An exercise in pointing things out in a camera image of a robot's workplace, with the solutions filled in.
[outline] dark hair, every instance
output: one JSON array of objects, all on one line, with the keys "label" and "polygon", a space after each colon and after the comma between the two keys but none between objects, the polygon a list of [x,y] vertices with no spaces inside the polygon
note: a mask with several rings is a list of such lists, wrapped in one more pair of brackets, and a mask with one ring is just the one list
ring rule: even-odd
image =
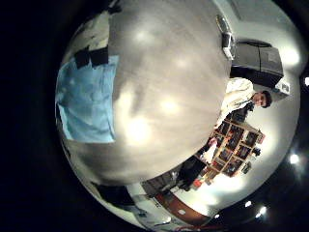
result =
[{"label": "dark hair", "polygon": [[267,91],[267,90],[263,91],[262,94],[265,95],[265,98],[266,98],[266,101],[267,101],[267,104],[265,106],[263,106],[263,108],[267,108],[272,103],[271,95],[270,95],[269,91]]}]

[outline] man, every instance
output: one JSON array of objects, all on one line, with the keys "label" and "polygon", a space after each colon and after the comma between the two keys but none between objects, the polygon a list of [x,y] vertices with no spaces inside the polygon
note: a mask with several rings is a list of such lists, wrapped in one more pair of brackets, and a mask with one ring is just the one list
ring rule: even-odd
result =
[{"label": "man", "polygon": [[271,105],[272,99],[269,91],[255,92],[252,82],[248,79],[235,77],[229,80],[220,115],[214,127],[220,127],[229,113],[244,108],[249,102],[267,108]]}]

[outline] blue cloth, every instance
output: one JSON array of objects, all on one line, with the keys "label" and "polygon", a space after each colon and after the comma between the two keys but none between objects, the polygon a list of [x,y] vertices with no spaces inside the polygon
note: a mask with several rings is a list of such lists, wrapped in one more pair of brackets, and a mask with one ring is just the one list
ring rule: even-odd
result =
[{"label": "blue cloth", "polygon": [[79,142],[115,141],[112,94],[119,57],[108,64],[77,69],[72,57],[58,72],[56,106],[67,139]]}]

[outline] wooden bookshelf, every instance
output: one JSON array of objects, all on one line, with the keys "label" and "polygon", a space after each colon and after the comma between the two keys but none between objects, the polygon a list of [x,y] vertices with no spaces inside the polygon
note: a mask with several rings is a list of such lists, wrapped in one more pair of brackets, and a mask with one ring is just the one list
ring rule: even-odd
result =
[{"label": "wooden bookshelf", "polygon": [[221,126],[212,132],[211,137],[214,136],[220,141],[213,154],[212,163],[203,170],[203,179],[208,185],[220,173],[229,177],[235,176],[246,164],[263,134],[246,123],[238,124],[225,119]]}]

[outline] dark background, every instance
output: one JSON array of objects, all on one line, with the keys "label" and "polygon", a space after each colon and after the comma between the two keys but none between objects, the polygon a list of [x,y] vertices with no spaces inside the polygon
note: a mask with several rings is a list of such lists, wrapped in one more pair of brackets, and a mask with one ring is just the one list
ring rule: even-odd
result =
[{"label": "dark background", "polygon": [[[142,231],[108,213],[81,186],[54,124],[55,81],[66,45],[87,15],[105,7],[100,2],[11,1],[0,7],[1,231]],[[299,2],[299,9],[308,5]],[[291,4],[281,3],[306,37],[307,24]],[[301,202],[289,219],[269,231],[308,224],[307,209],[308,201]],[[253,227],[267,231],[258,224]]]}]

